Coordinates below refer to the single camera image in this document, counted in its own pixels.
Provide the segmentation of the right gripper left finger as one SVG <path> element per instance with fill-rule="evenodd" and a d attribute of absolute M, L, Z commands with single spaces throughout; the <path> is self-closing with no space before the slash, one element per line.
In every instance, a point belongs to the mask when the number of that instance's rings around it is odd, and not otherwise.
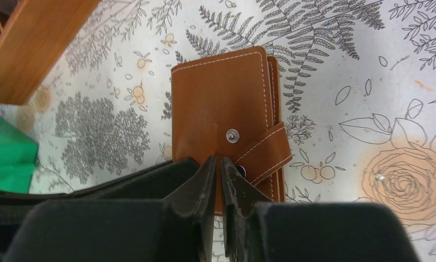
<path fill-rule="evenodd" d="M 48 200 L 5 261 L 211 261 L 215 157 L 163 199 Z"/>

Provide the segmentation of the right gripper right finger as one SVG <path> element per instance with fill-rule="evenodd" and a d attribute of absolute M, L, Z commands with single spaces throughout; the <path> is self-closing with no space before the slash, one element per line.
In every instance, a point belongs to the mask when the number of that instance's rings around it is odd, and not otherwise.
<path fill-rule="evenodd" d="M 393 212 L 374 203 L 275 203 L 220 164 L 230 261 L 418 261 Z"/>

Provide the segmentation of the green plastic card box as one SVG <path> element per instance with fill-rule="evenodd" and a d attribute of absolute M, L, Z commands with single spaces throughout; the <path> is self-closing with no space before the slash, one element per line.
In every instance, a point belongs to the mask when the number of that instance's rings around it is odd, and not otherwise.
<path fill-rule="evenodd" d="M 27 194 L 37 153 L 38 144 L 0 117 L 0 190 Z"/>

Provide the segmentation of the brown leather card holder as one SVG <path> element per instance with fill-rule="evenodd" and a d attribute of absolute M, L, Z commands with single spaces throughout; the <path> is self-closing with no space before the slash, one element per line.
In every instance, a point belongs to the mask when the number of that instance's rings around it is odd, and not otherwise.
<path fill-rule="evenodd" d="M 273 201 L 284 200 L 292 160 L 281 118 L 278 61 L 261 46 L 171 70 L 172 158 L 228 157 Z"/>

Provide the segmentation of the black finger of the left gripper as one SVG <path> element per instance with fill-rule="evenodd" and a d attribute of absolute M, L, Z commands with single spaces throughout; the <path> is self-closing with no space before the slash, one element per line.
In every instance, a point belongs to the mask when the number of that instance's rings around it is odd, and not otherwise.
<path fill-rule="evenodd" d="M 47 200 L 162 199 L 191 178 L 200 165 L 191 159 L 166 162 L 65 194 L 19 194 L 0 191 L 0 225 L 19 225 L 37 204 Z"/>

